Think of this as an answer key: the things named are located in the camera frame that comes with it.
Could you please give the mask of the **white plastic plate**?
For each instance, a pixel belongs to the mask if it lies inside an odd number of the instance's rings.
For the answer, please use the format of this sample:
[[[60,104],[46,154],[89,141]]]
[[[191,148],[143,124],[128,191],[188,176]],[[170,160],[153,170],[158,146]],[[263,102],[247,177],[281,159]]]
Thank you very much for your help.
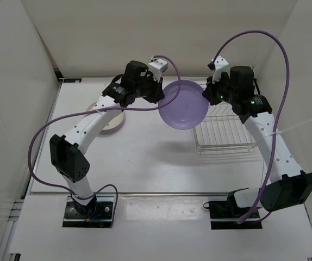
[[[85,130],[95,134],[105,134],[119,129],[124,122],[124,112],[115,102],[99,100],[92,104],[95,113],[84,117]]]

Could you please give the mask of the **pink plastic plate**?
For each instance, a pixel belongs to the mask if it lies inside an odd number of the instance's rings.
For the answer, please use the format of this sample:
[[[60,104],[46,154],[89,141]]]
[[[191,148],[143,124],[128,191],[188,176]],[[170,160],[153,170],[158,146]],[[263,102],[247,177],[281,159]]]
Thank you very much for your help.
[[[99,134],[100,134],[100,135],[108,135],[108,134],[111,134],[111,133],[113,133],[113,132],[119,130],[119,129],[123,126],[123,123],[124,123],[123,120],[122,120],[122,121],[119,121],[119,122],[110,121],[110,122],[108,123],[108,125],[105,126],[105,127],[103,128],[102,131],[100,131]]]

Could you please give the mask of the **purple plastic plate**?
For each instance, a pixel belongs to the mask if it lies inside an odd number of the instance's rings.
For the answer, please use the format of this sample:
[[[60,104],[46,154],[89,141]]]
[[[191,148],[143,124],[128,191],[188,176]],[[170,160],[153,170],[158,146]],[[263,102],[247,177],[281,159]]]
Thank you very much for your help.
[[[163,89],[165,98],[158,102],[160,117],[175,129],[196,127],[204,120],[209,109],[203,91],[198,83],[187,79],[168,84]]]

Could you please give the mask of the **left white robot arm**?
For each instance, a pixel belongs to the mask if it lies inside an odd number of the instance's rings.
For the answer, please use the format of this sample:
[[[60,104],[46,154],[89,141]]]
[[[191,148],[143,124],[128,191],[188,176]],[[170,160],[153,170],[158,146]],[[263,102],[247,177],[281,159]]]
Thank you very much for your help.
[[[104,127],[122,113],[122,108],[134,103],[136,98],[144,98],[149,103],[163,99],[161,75],[167,68],[167,62],[162,59],[153,59],[149,64],[130,61],[124,74],[115,77],[103,90],[93,106],[93,114],[84,116],[64,135],[51,137],[51,163],[70,188],[74,208],[81,216],[90,218],[97,213],[96,196],[86,176],[90,168],[85,157],[89,146]]]

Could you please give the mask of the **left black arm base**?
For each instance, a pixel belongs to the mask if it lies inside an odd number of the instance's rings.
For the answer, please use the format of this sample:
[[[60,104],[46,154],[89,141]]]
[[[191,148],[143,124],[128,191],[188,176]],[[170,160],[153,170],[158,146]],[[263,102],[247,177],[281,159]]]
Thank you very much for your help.
[[[112,228],[115,220],[117,197],[97,196],[87,205],[66,200],[62,227],[65,228]]]

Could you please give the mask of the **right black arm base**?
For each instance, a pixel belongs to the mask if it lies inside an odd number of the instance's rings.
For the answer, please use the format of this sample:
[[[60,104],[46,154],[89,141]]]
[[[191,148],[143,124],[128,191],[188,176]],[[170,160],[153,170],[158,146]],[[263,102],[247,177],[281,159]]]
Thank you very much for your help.
[[[209,211],[211,230],[240,230],[262,229],[259,212],[256,210],[249,218],[238,224],[240,216],[246,214],[248,208],[232,208],[226,201],[209,201],[203,204],[203,208]]]

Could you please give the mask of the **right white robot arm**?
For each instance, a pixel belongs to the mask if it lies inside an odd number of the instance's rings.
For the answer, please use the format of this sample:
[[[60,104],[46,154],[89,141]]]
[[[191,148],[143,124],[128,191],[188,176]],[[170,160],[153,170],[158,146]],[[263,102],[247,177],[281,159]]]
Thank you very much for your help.
[[[312,192],[312,172],[306,173],[293,158],[283,138],[277,133],[276,116],[263,95],[255,93],[254,72],[248,66],[234,66],[229,72],[216,69],[207,78],[203,96],[210,105],[231,105],[248,130],[267,166],[260,188],[240,189],[229,194],[226,211],[242,219],[263,208],[268,212],[304,204]]]

